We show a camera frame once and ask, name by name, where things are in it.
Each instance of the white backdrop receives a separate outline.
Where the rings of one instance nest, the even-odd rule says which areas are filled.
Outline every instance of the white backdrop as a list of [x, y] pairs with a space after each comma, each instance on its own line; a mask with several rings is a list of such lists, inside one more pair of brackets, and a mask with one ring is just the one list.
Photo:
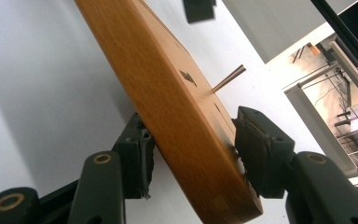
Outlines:
[[[296, 141], [321, 151], [221, 1], [216, 19], [186, 23], [180, 0], [146, 1], [215, 85], [241, 63], [247, 71], [217, 94], [232, 117], [261, 110]], [[102, 51], [69, 0], [0, 0], [0, 191], [28, 186], [40, 196], [78, 178], [88, 155], [109, 150], [134, 111]], [[148, 201], [126, 201], [128, 223], [200, 223], [156, 152]], [[288, 223], [284, 200], [263, 200], [250, 223]]]

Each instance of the cable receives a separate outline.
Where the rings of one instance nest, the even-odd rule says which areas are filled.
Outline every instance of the cable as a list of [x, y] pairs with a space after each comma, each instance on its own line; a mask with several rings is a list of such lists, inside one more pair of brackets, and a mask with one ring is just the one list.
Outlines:
[[322, 100], [330, 91], [332, 91], [332, 90], [335, 89], [335, 88], [336, 88], [336, 87], [333, 87], [333, 88], [331, 88], [330, 90], [328, 90], [328, 92], [327, 92], [324, 96], [322, 96], [321, 98], [319, 98], [319, 99], [315, 102], [315, 105], [313, 105], [313, 106], [316, 106], [320, 100]]
[[315, 83], [312, 83], [312, 84], [310, 84], [309, 86], [306, 86], [306, 87], [304, 87], [303, 88], [303, 90], [305, 90], [306, 88], [309, 88], [309, 87], [311, 87], [311, 86], [314, 86], [314, 85], [316, 85], [316, 84], [319, 84], [319, 83], [321, 83], [321, 82], [323, 82], [323, 81], [326, 81], [327, 79], [329, 79], [330, 77], [327, 77], [327, 78], [325, 78], [325, 79], [322, 79], [322, 80], [320, 80], [320, 81], [317, 81], [317, 82], [315, 82]]

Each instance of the metal rod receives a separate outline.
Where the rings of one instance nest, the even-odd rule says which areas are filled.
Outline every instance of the metal rod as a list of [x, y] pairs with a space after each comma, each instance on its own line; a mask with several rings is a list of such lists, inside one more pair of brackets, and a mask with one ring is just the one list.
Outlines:
[[321, 71], [321, 72], [319, 72], [319, 73], [313, 75], [312, 77], [309, 77], [309, 78], [305, 79], [304, 81], [299, 82], [297, 85], [300, 85], [301, 87], [303, 87], [304, 85], [306, 85], [306, 84], [312, 82], [312, 81], [315, 80], [316, 78], [321, 77], [322, 75], [324, 75], [324, 74], [326, 74], [326, 73], [328, 73], [328, 72], [330, 72], [330, 71], [336, 69], [338, 66], [339, 66], [339, 64], [338, 64], [338, 63], [335, 63], [335, 64], [331, 65], [330, 67], [324, 69], [323, 71]]
[[212, 92], [217, 92], [222, 87], [226, 86], [228, 82], [232, 81], [234, 78], [242, 74], [244, 71], [246, 71], [246, 68], [241, 64], [237, 69], [235, 69], [228, 77], [223, 79], [219, 84], [217, 84], [213, 89]]
[[297, 56], [298, 56], [298, 53], [300, 52], [300, 49], [297, 51], [297, 53], [296, 53], [296, 56], [295, 56], [295, 58], [293, 59], [293, 62], [292, 63], [295, 63], [296, 62], [296, 59], [297, 59]]
[[298, 59], [301, 59], [302, 53], [304, 52], [304, 48], [305, 46], [303, 46], [303, 48], [301, 49], [300, 55], [298, 56]]

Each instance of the wood grain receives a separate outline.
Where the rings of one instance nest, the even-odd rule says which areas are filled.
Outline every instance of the wood grain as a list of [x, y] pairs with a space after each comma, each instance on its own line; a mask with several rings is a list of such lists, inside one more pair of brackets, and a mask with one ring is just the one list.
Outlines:
[[235, 127], [184, 46], [143, 1], [76, 3], [200, 219], [259, 216], [234, 156]]

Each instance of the white wall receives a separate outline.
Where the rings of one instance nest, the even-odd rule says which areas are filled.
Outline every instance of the white wall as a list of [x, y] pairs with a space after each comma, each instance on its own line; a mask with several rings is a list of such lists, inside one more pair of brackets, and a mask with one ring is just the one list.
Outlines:
[[[218, 92], [232, 117], [261, 110], [296, 140], [321, 152], [261, 58], [218, 1], [216, 20], [188, 25], [181, 1], [146, 1], [184, 43], [212, 85], [243, 63]], [[73, 1], [0, 0], [0, 191], [40, 196], [78, 178], [83, 160], [109, 150], [133, 112]], [[128, 223], [200, 223], [156, 151], [148, 201], [127, 202]], [[263, 200], [251, 223], [287, 223], [284, 200]]]
[[[355, 0], [327, 2], [339, 13]], [[224, 0], [224, 3], [265, 63], [325, 22], [310, 0]]]

